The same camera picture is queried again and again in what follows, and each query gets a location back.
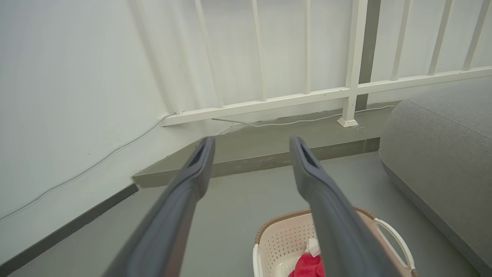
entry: white cable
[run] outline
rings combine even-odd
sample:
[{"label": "white cable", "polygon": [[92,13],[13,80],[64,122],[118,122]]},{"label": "white cable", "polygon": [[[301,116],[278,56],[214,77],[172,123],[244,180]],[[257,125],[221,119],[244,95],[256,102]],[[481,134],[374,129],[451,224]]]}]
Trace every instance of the white cable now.
[{"label": "white cable", "polygon": [[[384,106],[384,107],[381,107],[381,108],[362,109],[362,110],[356,111],[355,113],[363,112],[363,111],[369,111],[369,110],[384,109],[384,108],[388,108],[388,107],[394,107],[394,105]],[[251,123],[247,123],[247,122],[243,122],[243,121],[228,120],[228,119],[219,119],[219,118],[212,118],[212,120],[241,123],[241,124],[250,125],[252,127],[263,127],[263,126],[290,125],[290,124],[294,124],[294,123],[298,123],[298,122],[311,122],[311,121],[317,121],[317,120],[321,120],[321,119],[327,119],[327,118],[335,117],[335,116],[341,116],[341,113],[330,115],[330,116],[326,116],[326,117],[316,118],[316,119],[306,119],[306,120],[298,120],[298,121],[289,122],[289,123],[272,123],[272,124],[263,124],[263,125],[253,125]]]},{"label": "white cable", "polygon": [[6,218],[6,217],[8,217],[8,216],[10,216],[10,215],[12,215],[12,214],[15,214],[16,212],[18,212],[18,211],[20,211],[20,210],[24,209],[25,207],[27,207],[27,206],[31,205],[34,201],[38,200],[39,198],[41,198],[43,195],[47,194],[48,192],[50,192],[50,191],[52,191],[52,190],[56,189],[57,187],[59,187],[59,186],[61,186],[61,185],[64,185],[64,184],[66,184],[66,183],[68,183],[68,182],[72,181],[73,179],[75,179],[75,178],[77,178],[77,177],[81,176],[82,174],[86,173],[87,171],[89,171],[89,170],[93,169],[95,166],[97,166],[98,164],[102,163],[104,160],[106,160],[107,158],[109,158],[109,156],[113,155],[113,153],[115,153],[116,151],[118,151],[118,150],[120,150],[120,149],[123,149],[123,148],[127,147],[128,145],[130,145],[130,144],[134,143],[135,141],[137,141],[137,140],[138,140],[138,139],[140,139],[141,137],[145,136],[145,135],[146,135],[148,132],[150,132],[153,128],[155,128],[157,125],[159,125],[159,123],[161,123],[161,122],[162,122],[165,118],[167,118],[167,117],[169,117],[169,116],[171,116],[171,115],[175,115],[175,114],[176,114],[176,113],[172,113],[172,114],[168,114],[168,115],[166,115],[166,116],[162,117],[162,118],[161,118],[161,119],[159,119],[159,121],[158,121],[157,123],[155,123],[155,124],[154,124],[154,125],[153,125],[150,129],[148,129],[145,133],[143,133],[142,135],[140,135],[140,136],[139,136],[139,137],[137,137],[136,139],[134,139],[134,140],[130,141],[129,143],[127,143],[127,144],[125,144],[125,145],[123,145],[123,146],[121,146],[121,147],[116,148],[115,150],[113,150],[113,152],[109,153],[106,157],[104,157],[104,158],[102,158],[101,160],[99,160],[99,162],[95,163],[94,165],[90,166],[89,168],[87,168],[86,170],[82,171],[81,173],[79,173],[79,174],[75,175],[74,177],[72,177],[72,178],[68,179],[67,181],[64,181],[64,182],[62,182],[62,183],[60,183],[60,184],[58,184],[58,185],[56,185],[56,186],[54,186],[54,187],[50,188],[49,190],[47,190],[47,191],[43,192],[40,196],[36,197],[36,198],[35,198],[34,200],[32,200],[31,202],[29,202],[29,203],[25,204],[24,206],[22,206],[21,208],[19,208],[19,209],[15,210],[15,211],[13,211],[13,212],[9,213],[8,215],[6,215],[6,216],[4,216],[4,217],[0,218],[0,220],[4,219],[4,218]]}]

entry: dark gray vertical stripe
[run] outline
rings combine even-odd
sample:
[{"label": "dark gray vertical stripe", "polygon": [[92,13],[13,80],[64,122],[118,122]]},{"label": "dark gray vertical stripe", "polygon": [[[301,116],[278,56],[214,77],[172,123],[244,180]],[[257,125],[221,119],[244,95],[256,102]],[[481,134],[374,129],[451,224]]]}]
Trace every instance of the dark gray vertical stripe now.
[{"label": "dark gray vertical stripe", "polygon": [[[381,0],[369,0],[366,16],[366,31],[364,32],[364,46],[362,48],[361,73],[359,84],[369,83],[372,73],[372,62],[374,61],[374,50],[376,48],[377,24],[379,22],[379,10]],[[368,95],[357,96],[355,110],[366,109]]]}]

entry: gray upholstered furniture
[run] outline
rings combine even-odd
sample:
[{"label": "gray upholstered furniture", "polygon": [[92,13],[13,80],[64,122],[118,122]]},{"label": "gray upholstered furniture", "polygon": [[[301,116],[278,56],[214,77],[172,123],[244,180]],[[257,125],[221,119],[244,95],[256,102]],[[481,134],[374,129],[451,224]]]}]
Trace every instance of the gray upholstered furniture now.
[{"label": "gray upholstered furniture", "polygon": [[492,87],[402,101],[379,156],[395,185],[482,276],[492,276]]}]

